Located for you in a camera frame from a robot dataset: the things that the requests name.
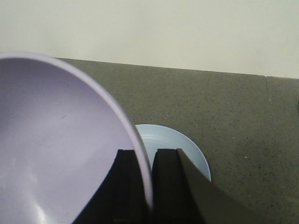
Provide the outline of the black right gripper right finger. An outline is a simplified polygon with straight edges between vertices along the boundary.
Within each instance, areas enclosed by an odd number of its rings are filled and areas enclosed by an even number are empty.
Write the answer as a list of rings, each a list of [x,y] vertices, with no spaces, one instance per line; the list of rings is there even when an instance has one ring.
[[[212,184],[181,148],[159,149],[152,169],[155,224],[259,224],[261,216]]]

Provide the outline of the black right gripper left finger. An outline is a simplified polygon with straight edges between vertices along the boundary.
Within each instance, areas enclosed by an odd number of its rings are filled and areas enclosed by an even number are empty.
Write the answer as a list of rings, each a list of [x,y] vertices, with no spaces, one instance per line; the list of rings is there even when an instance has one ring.
[[[103,183],[74,224],[146,224],[149,212],[134,150],[118,150]]]

